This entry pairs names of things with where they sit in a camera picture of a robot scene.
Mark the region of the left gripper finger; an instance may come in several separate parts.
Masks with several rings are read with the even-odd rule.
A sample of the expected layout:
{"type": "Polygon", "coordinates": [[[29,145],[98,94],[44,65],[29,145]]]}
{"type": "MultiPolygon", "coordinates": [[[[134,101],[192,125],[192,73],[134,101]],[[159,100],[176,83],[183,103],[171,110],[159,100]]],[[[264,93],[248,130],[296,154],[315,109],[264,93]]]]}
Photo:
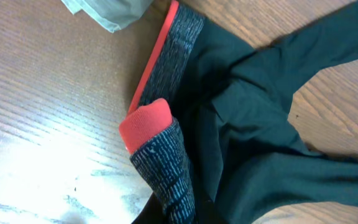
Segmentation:
{"type": "Polygon", "coordinates": [[[152,193],[144,208],[132,224],[164,224],[165,215],[157,196],[152,193]]]}

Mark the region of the black leggings with red waistband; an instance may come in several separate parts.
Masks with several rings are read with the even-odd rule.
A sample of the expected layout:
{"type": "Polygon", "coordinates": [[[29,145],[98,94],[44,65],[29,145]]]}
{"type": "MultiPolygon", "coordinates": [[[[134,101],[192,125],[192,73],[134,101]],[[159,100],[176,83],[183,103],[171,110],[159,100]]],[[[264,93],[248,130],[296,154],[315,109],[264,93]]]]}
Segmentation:
{"type": "Polygon", "coordinates": [[[252,223],[285,205],[358,207],[358,159],[308,149],[294,93],[358,59],[358,1],[255,50],[173,1],[119,132],[165,223],[252,223]]]}

